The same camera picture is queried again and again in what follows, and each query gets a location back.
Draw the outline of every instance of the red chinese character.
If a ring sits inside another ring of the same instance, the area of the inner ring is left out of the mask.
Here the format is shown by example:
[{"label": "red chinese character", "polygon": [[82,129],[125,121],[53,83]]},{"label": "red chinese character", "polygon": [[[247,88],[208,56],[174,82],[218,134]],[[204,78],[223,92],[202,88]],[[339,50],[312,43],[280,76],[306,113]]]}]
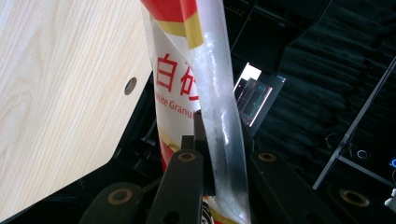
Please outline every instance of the red chinese character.
[{"label": "red chinese character", "polygon": [[181,78],[181,82],[183,82],[183,86],[181,87],[180,95],[188,94],[190,101],[198,100],[198,96],[190,96],[192,83],[195,83],[194,77],[190,75],[190,67],[187,68],[186,73]]},{"label": "red chinese character", "polygon": [[175,75],[177,62],[170,61],[168,58],[168,53],[164,58],[158,58],[157,85],[165,87],[168,89],[168,91],[172,91],[172,82]]}]

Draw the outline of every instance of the wooden table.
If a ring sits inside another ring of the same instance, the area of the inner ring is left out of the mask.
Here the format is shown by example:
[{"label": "wooden table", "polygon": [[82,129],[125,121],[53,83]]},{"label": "wooden table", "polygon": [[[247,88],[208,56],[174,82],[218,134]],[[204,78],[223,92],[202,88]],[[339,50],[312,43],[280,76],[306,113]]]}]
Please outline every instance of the wooden table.
[{"label": "wooden table", "polygon": [[0,221],[110,160],[151,71],[140,8],[0,1]]}]

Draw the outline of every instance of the light wood surface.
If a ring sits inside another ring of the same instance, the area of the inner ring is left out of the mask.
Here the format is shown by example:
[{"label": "light wood surface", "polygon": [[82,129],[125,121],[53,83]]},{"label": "light wood surface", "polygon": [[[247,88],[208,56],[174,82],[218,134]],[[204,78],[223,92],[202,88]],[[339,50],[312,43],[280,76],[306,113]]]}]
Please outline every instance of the light wood surface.
[{"label": "light wood surface", "polygon": [[110,160],[151,71],[140,8],[0,1],[0,221]]}]

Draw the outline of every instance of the metal frame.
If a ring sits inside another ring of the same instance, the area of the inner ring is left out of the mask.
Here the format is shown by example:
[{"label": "metal frame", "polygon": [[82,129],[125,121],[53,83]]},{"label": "metal frame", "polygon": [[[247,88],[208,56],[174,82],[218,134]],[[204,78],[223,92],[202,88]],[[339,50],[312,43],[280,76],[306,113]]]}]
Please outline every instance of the metal frame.
[{"label": "metal frame", "polygon": [[359,166],[358,164],[356,164],[353,161],[347,160],[346,158],[342,157],[342,154],[340,153],[342,151],[342,149],[344,148],[344,146],[347,144],[347,141],[349,140],[350,135],[355,131],[356,127],[358,126],[359,122],[361,121],[361,118],[364,116],[364,114],[367,112],[368,108],[370,107],[372,101],[374,100],[375,96],[378,94],[379,90],[381,90],[383,84],[386,82],[386,80],[388,79],[388,77],[390,76],[390,74],[393,72],[393,69],[396,66],[396,57],[393,58],[392,62],[390,63],[390,65],[388,66],[387,70],[385,70],[384,75],[382,75],[382,77],[379,79],[379,81],[377,82],[375,88],[373,89],[372,93],[370,94],[370,96],[367,98],[366,102],[364,103],[363,107],[361,108],[361,111],[359,112],[359,114],[356,116],[355,120],[353,120],[352,124],[349,126],[349,129],[346,131],[343,139],[340,141],[340,143],[338,144],[338,147],[335,149],[334,153],[332,154],[332,156],[330,157],[329,161],[327,162],[326,166],[323,168],[322,172],[320,173],[317,181],[315,182],[314,186],[312,187],[312,189],[318,189],[320,183],[323,181],[324,177],[326,176],[327,173],[330,172],[330,170],[332,169],[332,166],[337,162],[337,161],[342,161],[345,162],[346,164],[358,169],[359,171],[381,181],[384,182],[383,180],[385,178],[382,178],[379,175],[374,174],[373,172]]}]

